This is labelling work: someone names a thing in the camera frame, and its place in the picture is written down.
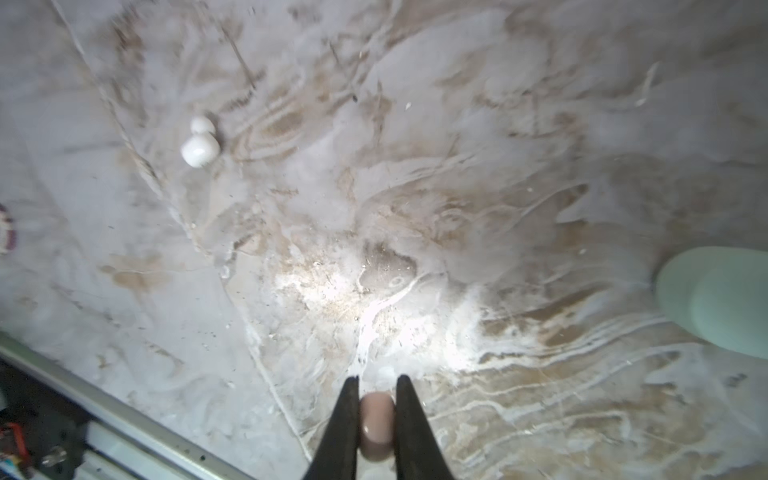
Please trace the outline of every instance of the brown oval object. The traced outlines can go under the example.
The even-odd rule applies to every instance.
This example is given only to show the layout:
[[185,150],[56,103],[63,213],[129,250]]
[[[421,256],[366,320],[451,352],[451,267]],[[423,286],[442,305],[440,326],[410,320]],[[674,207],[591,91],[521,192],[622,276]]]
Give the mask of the brown oval object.
[[371,392],[360,400],[360,452],[371,462],[392,453],[395,440],[395,403],[386,392]]

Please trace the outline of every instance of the grout line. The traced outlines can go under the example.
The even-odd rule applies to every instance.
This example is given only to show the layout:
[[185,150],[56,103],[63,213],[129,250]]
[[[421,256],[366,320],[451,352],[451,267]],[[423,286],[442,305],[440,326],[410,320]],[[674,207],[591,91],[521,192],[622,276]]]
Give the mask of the grout line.
[[[117,113],[114,111],[114,107],[112,106],[112,103],[109,101],[109,97],[106,95],[106,93],[104,92],[104,89],[99,84],[99,81],[98,81],[96,75],[91,70],[91,66],[88,64],[88,62],[86,60],[86,57],[85,57],[85,51],[84,51],[80,41],[75,36],[74,30],[72,29],[71,24],[69,23],[69,21],[64,16],[64,12],[61,10],[61,6],[58,4],[57,0],[50,0],[50,3],[53,6],[54,10],[57,12],[57,14],[58,14],[59,18],[61,19],[61,21],[66,26],[67,31],[69,33],[69,37],[72,40],[72,43],[74,44],[74,47],[77,49],[78,54],[80,55],[80,60],[86,66],[86,68],[88,69],[88,73],[91,75],[91,80],[94,82],[94,85],[96,87],[96,90],[99,93],[99,97],[101,98],[101,101],[105,104],[105,107],[107,108],[107,110],[109,111],[110,115],[112,116],[115,124],[120,129],[120,135],[123,138],[123,142],[125,142],[125,145],[128,148],[131,149],[131,152],[133,153],[133,157],[134,157],[134,160],[135,160],[135,162],[137,164],[137,168],[139,170],[140,176],[144,179],[144,181],[147,182],[147,185],[149,186],[150,189],[152,189],[153,192],[155,192],[157,197],[166,204],[166,206],[170,210],[171,216],[177,221],[177,223],[179,223],[181,225],[181,228],[187,233],[187,236],[190,238],[190,241],[192,242],[192,244],[195,245],[195,242],[192,240],[192,236],[191,236],[190,232],[188,231],[187,226],[186,226],[186,224],[184,222],[184,219],[181,216],[180,212],[173,206],[173,204],[170,203],[170,201],[168,201],[165,198],[165,194],[164,194],[164,192],[163,192],[163,190],[162,190],[162,188],[160,186],[160,182],[159,182],[159,180],[157,178],[157,175],[154,172],[154,169],[152,168],[152,166],[149,164],[149,162],[146,159],[144,159],[141,155],[138,154],[138,152],[136,152],[136,148],[134,147],[133,142],[131,142],[131,139],[128,137],[127,132],[125,130],[125,127],[123,126],[122,123],[120,123],[120,119],[118,118]],[[240,57],[240,52],[237,50],[237,47],[235,46],[234,42],[230,38],[229,34],[220,25],[218,25],[218,22],[216,22],[215,18],[211,18],[211,20],[225,34],[227,40],[230,43],[231,48],[234,50],[235,55],[237,56],[238,60],[240,61],[240,66],[244,69],[246,77],[247,77],[248,81],[251,83],[251,86],[253,87],[254,86],[253,85],[253,78],[250,75],[250,71],[248,70],[248,67],[245,65],[242,57]],[[230,302],[232,302],[232,298],[229,296],[229,294],[227,294],[227,298],[229,299]],[[243,324],[246,326],[246,328],[248,328],[247,319],[242,314],[240,314],[239,317],[240,317],[240,321],[242,321]],[[256,364],[257,369],[259,370],[259,374],[261,375],[261,377],[264,380],[264,382],[267,384],[267,387],[270,390],[270,394],[271,394],[273,400],[277,404],[277,407],[280,409],[280,411],[283,413],[283,418],[286,420],[286,423],[288,424],[288,428],[293,433],[293,435],[296,437],[296,440],[298,441],[299,446],[301,447],[302,452],[304,453],[304,456],[306,457],[307,461],[311,463],[312,462],[312,455],[310,454],[310,451],[307,448],[307,446],[304,445],[304,441],[302,441],[302,439],[301,439],[301,435],[299,434],[299,430],[296,427],[296,421],[289,414],[287,407],[283,403],[283,400],[280,399],[280,396],[277,394],[276,387],[275,387],[274,383],[272,382],[272,379],[271,379],[269,373],[267,372],[266,367],[261,362],[261,358],[259,358],[256,355],[254,355],[253,349],[251,349],[250,346],[246,345],[246,347],[248,348],[248,353],[250,354],[251,358],[253,359],[254,363]]]

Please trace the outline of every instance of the marble floor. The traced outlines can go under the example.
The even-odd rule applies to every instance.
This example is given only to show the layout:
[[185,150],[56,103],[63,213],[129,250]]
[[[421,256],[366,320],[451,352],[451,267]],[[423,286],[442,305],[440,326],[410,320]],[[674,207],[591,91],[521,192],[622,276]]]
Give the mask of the marble floor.
[[0,22],[0,329],[33,349],[255,478],[300,478],[348,375],[401,373],[459,478],[768,477],[768,362],[651,290],[688,247],[768,250],[768,3]]

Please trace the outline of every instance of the green plastic container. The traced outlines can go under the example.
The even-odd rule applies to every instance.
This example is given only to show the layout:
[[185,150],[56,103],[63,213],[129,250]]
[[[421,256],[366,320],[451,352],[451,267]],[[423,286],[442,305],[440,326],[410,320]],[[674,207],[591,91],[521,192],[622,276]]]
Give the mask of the green plastic container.
[[700,247],[656,278],[667,318],[724,349],[768,359],[768,252]]

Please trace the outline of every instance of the white glossy figurine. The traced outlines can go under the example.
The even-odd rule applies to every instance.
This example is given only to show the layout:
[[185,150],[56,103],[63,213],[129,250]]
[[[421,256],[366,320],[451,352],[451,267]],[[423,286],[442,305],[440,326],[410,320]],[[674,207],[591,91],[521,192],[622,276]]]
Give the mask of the white glossy figurine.
[[197,115],[190,122],[192,136],[181,145],[181,157],[191,167],[200,168],[208,165],[221,152],[214,134],[216,128],[208,117]]

